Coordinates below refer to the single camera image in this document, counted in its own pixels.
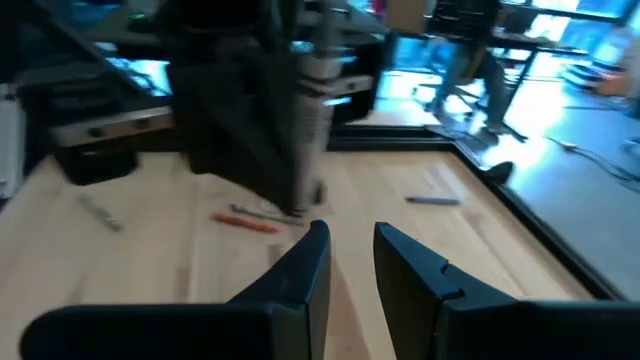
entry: black metal frame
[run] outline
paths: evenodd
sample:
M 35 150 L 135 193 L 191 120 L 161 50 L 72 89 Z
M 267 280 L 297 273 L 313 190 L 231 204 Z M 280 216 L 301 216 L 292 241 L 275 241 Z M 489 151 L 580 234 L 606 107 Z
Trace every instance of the black metal frame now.
M 76 30 L 56 19 L 50 12 L 35 2 L 35 0 L 0 0 L 0 13 L 3 13 L 2 21 L 9 21 L 7 31 L 19 34 L 19 25 L 30 24 L 40 29 L 47 37 L 66 46 L 69 51 L 80 60 L 97 63 L 101 68 L 117 77 L 125 85 L 123 90 L 130 96 L 148 98 L 145 89 L 133 79 L 119 71 L 113 64 L 105 59 L 104 54 L 93 43 L 87 41 Z M 16 34 L 3 34 L 0 36 L 0 45 L 7 46 L 7 59 L 0 61 L 0 65 L 8 64 L 8 69 L 2 69 L 0 76 L 3 81 L 14 81 L 16 75 L 22 70 L 20 37 Z
M 421 127 L 334 126 L 328 151 L 446 151 L 454 154 L 547 250 L 596 299 L 627 300 L 626 296 L 591 266 L 544 220 L 540 219 L 508 185 L 496 183 L 464 144 Z

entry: floor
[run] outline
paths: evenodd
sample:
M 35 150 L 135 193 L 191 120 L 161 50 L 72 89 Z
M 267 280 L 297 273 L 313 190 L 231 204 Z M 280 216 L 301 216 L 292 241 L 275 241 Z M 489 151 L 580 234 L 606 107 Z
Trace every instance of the floor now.
M 415 111 L 420 107 L 416 98 L 428 100 L 433 90 L 413 95 L 412 89 L 430 81 L 434 79 L 422 74 L 388 74 L 378 109 Z M 459 119 L 455 114 L 467 108 L 456 100 L 450 98 L 447 110 Z M 622 187 L 595 164 L 544 138 L 574 143 L 640 174 L 640 155 L 621 147 L 625 138 L 640 135 L 640 121 L 625 116 L 619 107 L 615 101 L 568 90 L 560 82 L 531 81 L 506 115 L 507 124 L 530 137 L 526 143 L 510 136 L 489 147 L 476 139 L 465 143 L 487 164 L 515 162 L 509 186 L 623 294 L 640 300 L 640 243 L 635 235 L 640 232 L 640 186 Z M 477 119 L 448 125 L 481 135 Z

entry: cable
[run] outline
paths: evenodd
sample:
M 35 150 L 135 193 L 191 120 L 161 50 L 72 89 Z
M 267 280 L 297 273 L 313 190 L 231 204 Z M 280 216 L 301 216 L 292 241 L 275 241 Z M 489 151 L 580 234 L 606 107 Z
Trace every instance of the cable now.
M 594 153 L 593 151 L 583 149 L 576 144 L 556 140 L 548 136 L 545 136 L 544 138 L 560 146 L 560 148 L 562 148 L 562 150 L 567 153 L 576 154 L 591 161 L 602 171 L 614 178 L 614 180 L 619 185 L 623 186 L 633 193 L 640 195 L 640 175 L 634 174 L 631 171 L 626 170 L 623 167 L 612 163 L 611 161 L 608 161 L 607 159 Z

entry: table leg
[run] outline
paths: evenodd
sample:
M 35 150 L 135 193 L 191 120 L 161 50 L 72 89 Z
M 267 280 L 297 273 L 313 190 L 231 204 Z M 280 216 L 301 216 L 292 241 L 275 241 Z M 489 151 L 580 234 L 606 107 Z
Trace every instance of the table leg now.
M 531 55 L 529 55 L 529 57 L 527 58 L 527 61 L 524 64 L 524 69 L 522 69 L 522 71 L 520 72 L 520 76 L 518 77 L 518 81 L 516 81 L 514 89 L 509 93 L 509 96 L 507 97 L 506 106 L 504 108 L 504 114 L 502 115 L 503 116 L 503 120 L 502 120 L 503 126 L 505 127 L 505 129 L 507 129 L 511 133 L 511 135 L 514 138 L 516 138 L 516 140 L 518 140 L 520 142 L 525 142 L 528 139 L 528 137 L 520 134 L 518 131 L 513 129 L 511 126 L 509 126 L 506 123 L 504 123 L 504 115 L 506 115 L 507 110 L 509 109 L 509 107 L 511 106 L 511 103 L 513 102 L 513 99 L 516 97 L 516 93 L 520 89 L 520 86 L 522 86 L 522 83 L 524 83 L 524 79 L 527 77 L 527 75 L 529 75 L 529 71 L 531 70 L 531 66 L 533 65 L 533 62 L 535 61 L 536 56 L 538 56 L 538 50 L 531 51 Z

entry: wooden tabletop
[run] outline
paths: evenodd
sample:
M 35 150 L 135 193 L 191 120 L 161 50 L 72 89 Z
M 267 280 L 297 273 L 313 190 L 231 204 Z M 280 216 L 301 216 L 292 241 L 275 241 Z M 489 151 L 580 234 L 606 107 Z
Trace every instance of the wooden tabletop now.
M 373 225 L 386 221 L 463 270 L 513 296 L 587 293 L 452 154 L 329 153 L 327 202 L 315 210 L 332 235 L 326 359 L 393 359 L 378 299 Z M 78 202 L 88 194 L 124 223 L 109 230 Z M 460 206 L 407 204 L 409 195 Z M 45 160 L 0 215 L 0 359 L 17 359 L 21 331 L 42 312 L 80 303 L 224 302 L 264 273 L 306 228 L 278 235 L 210 221 L 229 203 L 262 206 L 177 154 L 143 154 L 133 174 L 68 184 Z

